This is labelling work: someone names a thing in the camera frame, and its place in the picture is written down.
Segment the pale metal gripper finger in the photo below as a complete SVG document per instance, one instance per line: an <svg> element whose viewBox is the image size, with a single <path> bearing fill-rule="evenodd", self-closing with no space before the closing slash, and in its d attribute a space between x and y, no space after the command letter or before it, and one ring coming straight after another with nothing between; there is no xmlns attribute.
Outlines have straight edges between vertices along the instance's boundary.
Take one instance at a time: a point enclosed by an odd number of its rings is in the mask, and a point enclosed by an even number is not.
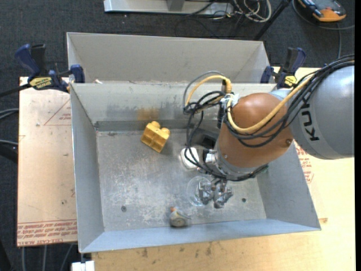
<svg viewBox="0 0 361 271"><path fill-rule="evenodd" d="M212 190L199 189L199 198L203 205L207 205L214 198Z"/></svg>
<svg viewBox="0 0 361 271"><path fill-rule="evenodd" d="M220 209L224 207L234 194L232 188L225 188L223 191L220 188L216 188L213 195L213 206L216 209Z"/></svg>

